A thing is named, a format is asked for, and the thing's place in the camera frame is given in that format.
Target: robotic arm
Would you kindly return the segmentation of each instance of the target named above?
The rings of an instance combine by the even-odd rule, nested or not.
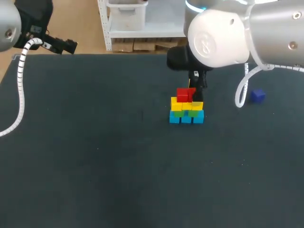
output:
[[[267,64],[304,66],[304,1],[270,1],[221,1],[196,16],[188,40],[197,60],[209,67],[245,62],[263,70]]]
[[[187,0],[188,44],[171,48],[167,65],[188,70],[190,87],[196,88],[193,100],[203,101],[208,71],[256,63],[237,88],[235,104],[242,107],[255,73],[275,67],[304,72],[303,10],[302,0]]]
[[[39,38],[43,47],[57,54],[63,50],[73,54],[77,43],[63,41],[47,34],[53,13],[52,0],[0,0],[0,52],[12,47],[23,48],[32,38]],[[37,50],[39,45],[30,49]]]

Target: toy block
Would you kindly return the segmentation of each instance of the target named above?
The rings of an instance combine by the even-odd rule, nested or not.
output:
[[[197,101],[192,102],[192,110],[194,111],[203,110],[203,106],[204,106],[204,102],[197,102]]]
[[[188,117],[198,117],[198,115],[199,115],[199,111],[193,111],[193,110],[188,111]]]
[[[188,89],[178,88],[177,89],[177,102],[188,102]]]
[[[251,92],[251,101],[253,103],[261,103],[264,101],[266,94],[261,89],[256,89]]]
[[[181,118],[181,122],[182,122],[183,124],[190,124],[191,121],[192,121],[192,118],[191,118],[191,117],[188,117],[188,116],[184,116],[184,117]]]
[[[188,102],[192,102],[193,101],[193,95],[196,91],[196,88],[189,88],[188,89]]]
[[[182,110],[191,110],[192,109],[192,103],[186,102],[182,103]]]
[[[199,111],[198,116],[193,118],[193,123],[194,124],[204,123],[204,110]]]
[[[179,124],[180,123],[180,118],[179,117],[175,117],[174,116],[174,112],[173,111],[170,111],[170,118],[169,118],[169,122],[171,124]]]
[[[174,117],[176,118],[180,118],[180,117],[184,117],[185,115],[185,111],[174,111]]]
[[[177,102],[176,97],[171,97],[171,111],[181,111],[182,103]]]

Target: yellow block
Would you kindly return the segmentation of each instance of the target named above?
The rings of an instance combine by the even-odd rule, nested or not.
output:
[[[177,102],[177,97],[171,97],[171,111],[181,111],[182,103]]]
[[[192,102],[192,110],[201,111],[203,110],[204,102]]]
[[[183,110],[191,110],[192,109],[192,103],[182,103],[182,109]]]

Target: white spiral cable wrap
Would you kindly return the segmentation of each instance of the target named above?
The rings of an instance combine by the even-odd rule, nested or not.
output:
[[[262,71],[262,68],[260,68],[259,66],[254,68],[253,70],[251,70],[249,73],[246,71],[246,64],[245,64],[245,77],[242,79],[242,81],[238,84],[237,87],[237,91],[236,91],[236,96],[235,96],[235,104],[238,108],[243,107],[244,103],[245,103],[245,99],[246,99],[246,94],[247,94],[247,87],[248,87],[248,81],[249,79],[255,75],[256,73]],[[281,65],[268,65],[268,69],[274,69],[274,68],[283,68],[283,69],[290,69],[290,70],[295,70],[295,71],[300,71],[300,72],[304,72],[304,68],[301,67],[292,67],[292,66],[281,66]],[[243,96],[241,101],[240,97],[241,97],[241,92],[243,90]]]
[[[10,132],[12,132],[21,122],[24,114],[24,108],[25,108],[25,99],[24,99],[24,91],[23,91],[23,69],[25,64],[25,59],[27,57],[27,53],[30,49],[30,47],[34,44],[43,44],[43,41],[39,38],[33,38],[29,40],[26,45],[24,46],[19,64],[18,64],[18,74],[17,74],[17,84],[18,84],[18,93],[19,93],[19,113],[17,116],[16,121],[10,126],[8,129],[0,132],[0,137],[4,136]]]

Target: block tower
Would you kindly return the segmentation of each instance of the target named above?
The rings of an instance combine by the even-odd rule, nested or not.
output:
[[[192,100],[195,91],[196,88],[178,88],[177,96],[171,97],[171,124],[204,123],[204,103]]]

